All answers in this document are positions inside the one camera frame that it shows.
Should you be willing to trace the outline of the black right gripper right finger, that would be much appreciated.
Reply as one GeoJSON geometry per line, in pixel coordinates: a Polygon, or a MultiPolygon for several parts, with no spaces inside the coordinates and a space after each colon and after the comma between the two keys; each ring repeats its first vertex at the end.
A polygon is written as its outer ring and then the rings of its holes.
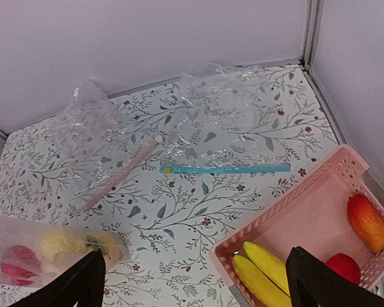
{"type": "Polygon", "coordinates": [[[302,247],[285,263],[293,306],[384,307],[384,298],[353,284],[302,247]]]}

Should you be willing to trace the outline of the clear zip top bag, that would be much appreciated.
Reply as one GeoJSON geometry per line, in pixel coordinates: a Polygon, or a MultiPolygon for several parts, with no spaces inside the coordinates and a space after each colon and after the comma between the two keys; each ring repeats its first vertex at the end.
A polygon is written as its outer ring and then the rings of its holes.
{"type": "Polygon", "coordinates": [[[0,216],[0,283],[42,287],[92,251],[101,251],[111,269],[127,248],[118,235],[103,230],[0,216]]]}

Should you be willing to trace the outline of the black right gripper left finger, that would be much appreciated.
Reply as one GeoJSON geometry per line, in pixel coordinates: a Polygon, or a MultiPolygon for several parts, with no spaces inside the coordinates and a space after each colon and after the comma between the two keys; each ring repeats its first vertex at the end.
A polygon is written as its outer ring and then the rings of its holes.
{"type": "Polygon", "coordinates": [[[14,303],[14,306],[101,306],[106,263],[100,250],[89,252],[73,266],[57,275],[45,272],[32,278],[32,285],[44,287],[14,303]]]}

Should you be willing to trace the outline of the yellow toy lemon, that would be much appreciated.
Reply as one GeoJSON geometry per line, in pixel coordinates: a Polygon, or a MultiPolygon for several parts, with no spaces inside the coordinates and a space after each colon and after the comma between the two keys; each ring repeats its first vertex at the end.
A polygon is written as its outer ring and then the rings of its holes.
{"type": "Polygon", "coordinates": [[[100,250],[107,268],[122,256],[122,245],[111,233],[104,231],[49,230],[40,242],[42,255],[53,264],[67,265],[89,252],[100,250]]]}

